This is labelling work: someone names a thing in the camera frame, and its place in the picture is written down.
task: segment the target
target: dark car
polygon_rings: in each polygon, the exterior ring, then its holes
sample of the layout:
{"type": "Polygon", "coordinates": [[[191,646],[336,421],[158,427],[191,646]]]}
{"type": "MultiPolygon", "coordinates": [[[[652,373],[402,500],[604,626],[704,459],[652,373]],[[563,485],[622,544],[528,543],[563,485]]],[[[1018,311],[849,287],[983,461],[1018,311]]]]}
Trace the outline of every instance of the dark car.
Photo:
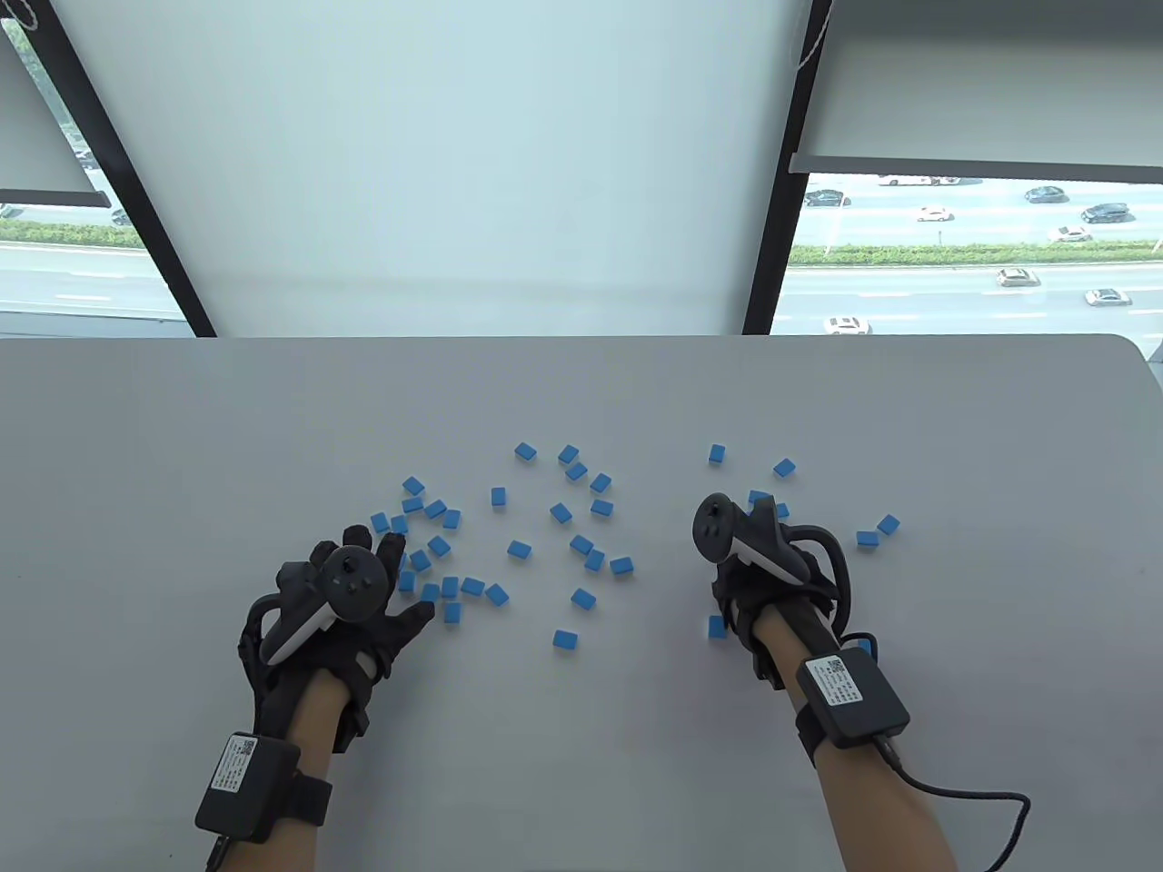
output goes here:
{"type": "Polygon", "coordinates": [[[1055,185],[1032,187],[1026,192],[1027,202],[1070,202],[1066,192],[1055,185]]]}
{"type": "Polygon", "coordinates": [[[820,191],[808,191],[804,194],[805,206],[851,206],[851,198],[844,196],[843,191],[822,188],[820,191]]]}
{"type": "Polygon", "coordinates": [[[1115,224],[1134,220],[1135,216],[1130,214],[1125,202],[1100,202],[1098,206],[1083,209],[1083,221],[1087,224],[1115,224]]]}

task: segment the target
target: car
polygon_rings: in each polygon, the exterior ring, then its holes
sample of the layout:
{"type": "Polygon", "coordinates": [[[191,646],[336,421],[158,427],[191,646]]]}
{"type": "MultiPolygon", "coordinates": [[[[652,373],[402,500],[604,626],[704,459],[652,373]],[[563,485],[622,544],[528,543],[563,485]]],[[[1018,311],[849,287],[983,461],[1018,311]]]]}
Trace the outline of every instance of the car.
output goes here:
{"type": "Polygon", "coordinates": [[[872,326],[859,317],[829,317],[823,322],[823,331],[829,336],[850,336],[872,333],[872,326]]]}
{"type": "Polygon", "coordinates": [[[1056,227],[1046,236],[1050,242],[1090,242],[1094,238],[1085,227],[1056,227]]]}
{"type": "Polygon", "coordinates": [[[1115,291],[1113,287],[1100,287],[1097,291],[1086,292],[1087,306],[1129,306],[1130,295],[1126,291],[1115,291]]]}
{"type": "Polygon", "coordinates": [[[916,213],[918,221],[952,221],[952,213],[944,206],[922,206],[916,213]]]}
{"type": "Polygon", "coordinates": [[[1001,287],[1037,287],[1042,280],[1033,270],[1021,266],[1007,266],[998,270],[998,284],[1001,287]]]}
{"type": "Polygon", "coordinates": [[[808,191],[804,194],[805,206],[851,206],[851,198],[844,196],[843,191],[822,188],[820,191],[808,191]]]}
{"type": "Polygon", "coordinates": [[[1042,185],[1026,192],[1026,202],[1070,202],[1070,198],[1057,185],[1042,185]]]}
{"type": "Polygon", "coordinates": [[[1082,216],[1087,224],[1114,224],[1135,220],[1125,202],[1100,202],[1098,206],[1083,209],[1082,216]]]}

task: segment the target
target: blue block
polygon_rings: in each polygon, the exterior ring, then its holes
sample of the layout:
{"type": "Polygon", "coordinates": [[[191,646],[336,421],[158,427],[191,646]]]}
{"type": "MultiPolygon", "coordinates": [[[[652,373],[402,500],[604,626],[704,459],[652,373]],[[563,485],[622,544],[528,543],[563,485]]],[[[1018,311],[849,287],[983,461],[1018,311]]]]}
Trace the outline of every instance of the blue block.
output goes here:
{"type": "Polygon", "coordinates": [[[554,648],[559,648],[563,651],[576,651],[578,646],[578,635],[576,632],[569,632],[566,630],[557,630],[554,632],[554,648]]]}
{"type": "Polygon", "coordinates": [[[575,606],[580,606],[586,612],[588,612],[590,609],[592,609],[594,606],[598,605],[598,598],[594,596],[592,593],[590,593],[588,591],[585,591],[579,587],[573,592],[573,595],[570,596],[570,602],[572,602],[575,606]]]}
{"type": "Polygon", "coordinates": [[[433,562],[428,559],[428,555],[423,551],[412,552],[412,569],[416,572],[423,573],[428,572],[433,567],[433,562]]]}
{"type": "Polygon", "coordinates": [[[885,515],[884,520],[876,526],[876,528],[880,530],[880,533],[883,533],[885,536],[891,536],[892,534],[894,534],[898,527],[900,527],[900,521],[898,521],[892,515],[885,515]]]}
{"type": "Polygon", "coordinates": [[[428,539],[428,549],[437,557],[448,557],[452,546],[444,541],[443,536],[433,536],[428,539]]]}
{"type": "Polygon", "coordinates": [[[487,596],[488,601],[497,606],[497,608],[500,608],[508,602],[508,594],[505,593],[505,588],[500,585],[490,585],[488,589],[485,591],[485,596],[487,596]]]}
{"type": "Polygon", "coordinates": [[[575,536],[570,541],[570,548],[572,548],[579,555],[587,555],[593,550],[593,543],[585,536],[575,536]]]}

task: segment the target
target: white table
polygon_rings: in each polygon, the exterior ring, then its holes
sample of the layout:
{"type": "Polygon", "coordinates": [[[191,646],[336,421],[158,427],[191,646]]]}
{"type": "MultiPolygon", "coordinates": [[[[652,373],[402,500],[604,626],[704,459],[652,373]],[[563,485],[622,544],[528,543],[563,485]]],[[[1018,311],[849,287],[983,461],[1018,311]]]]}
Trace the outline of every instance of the white table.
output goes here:
{"type": "MultiPolygon", "coordinates": [[[[786,700],[706,638],[691,517],[752,487],[849,546],[914,773],[1033,795],[1013,870],[1157,862],[1163,402],[1121,339],[12,341],[0,402],[3,869],[200,869],[194,810],[251,717],[247,606],[411,474],[464,510],[437,578],[513,599],[434,623],[376,691],[321,869],[839,870],[786,700]],[[566,442],[614,478],[608,523],[566,442]],[[634,578],[587,577],[573,533],[634,578]]],[[[963,869],[1014,810],[939,803],[963,869]]]]}

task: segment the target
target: blue foam cube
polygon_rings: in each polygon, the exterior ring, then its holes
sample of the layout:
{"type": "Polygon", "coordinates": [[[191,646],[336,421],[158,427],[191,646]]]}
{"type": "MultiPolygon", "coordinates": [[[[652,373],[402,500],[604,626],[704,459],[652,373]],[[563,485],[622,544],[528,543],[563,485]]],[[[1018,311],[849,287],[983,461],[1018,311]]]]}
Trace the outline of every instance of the blue foam cube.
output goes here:
{"type": "Polygon", "coordinates": [[[424,573],[433,567],[433,562],[428,559],[428,555],[423,551],[412,552],[412,569],[416,572],[424,573]]]}
{"type": "Polygon", "coordinates": [[[885,515],[884,520],[876,526],[876,528],[880,530],[880,533],[883,533],[885,536],[891,536],[892,534],[894,534],[898,527],[900,527],[900,521],[898,521],[892,515],[885,515]]]}
{"type": "Polygon", "coordinates": [[[585,536],[575,536],[570,541],[570,548],[572,548],[579,555],[587,555],[593,550],[593,543],[585,536]]]}
{"type": "Polygon", "coordinates": [[[568,630],[557,630],[554,632],[554,648],[559,648],[563,651],[576,651],[578,646],[578,635],[576,632],[569,632],[568,630]]]}
{"type": "Polygon", "coordinates": [[[575,606],[580,606],[586,612],[588,612],[590,609],[592,609],[594,606],[598,605],[598,598],[594,596],[592,593],[590,593],[588,591],[585,591],[579,587],[573,592],[573,595],[570,596],[570,602],[572,602],[575,606]]]}
{"type": "Polygon", "coordinates": [[[508,602],[508,594],[505,593],[505,588],[500,585],[490,585],[488,589],[485,591],[485,596],[487,596],[488,601],[497,606],[497,608],[500,608],[508,602]]]}

